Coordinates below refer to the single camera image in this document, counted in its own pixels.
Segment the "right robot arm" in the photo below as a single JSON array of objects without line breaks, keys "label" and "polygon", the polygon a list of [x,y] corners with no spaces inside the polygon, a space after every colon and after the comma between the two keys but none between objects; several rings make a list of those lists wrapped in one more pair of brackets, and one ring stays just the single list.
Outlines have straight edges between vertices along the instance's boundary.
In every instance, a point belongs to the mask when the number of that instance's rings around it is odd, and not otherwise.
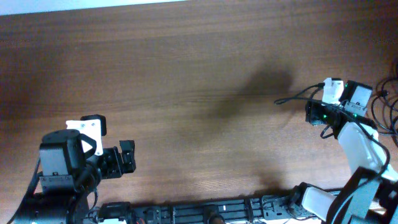
[{"label": "right robot arm", "polygon": [[299,205],[323,223],[397,223],[397,172],[376,124],[365,117],[373,89],[339,78],[326,78],[317,87],[323,96],[308,99],[306,121],[332,129],[352,176],[338,195],[307,185]]}]

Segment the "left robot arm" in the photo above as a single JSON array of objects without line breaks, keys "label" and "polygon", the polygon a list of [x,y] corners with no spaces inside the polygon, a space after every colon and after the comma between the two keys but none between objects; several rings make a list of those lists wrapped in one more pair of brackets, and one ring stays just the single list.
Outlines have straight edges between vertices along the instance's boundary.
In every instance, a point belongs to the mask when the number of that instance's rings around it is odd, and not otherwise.
[{"label": "left robot arm", "polygon": [[97,143],[76,129],[45,135],[39,160],[12,223],[83,223],[94,211],[88,205],[103,179],[120,178],[136,169],[135,142],[95,153]]}]

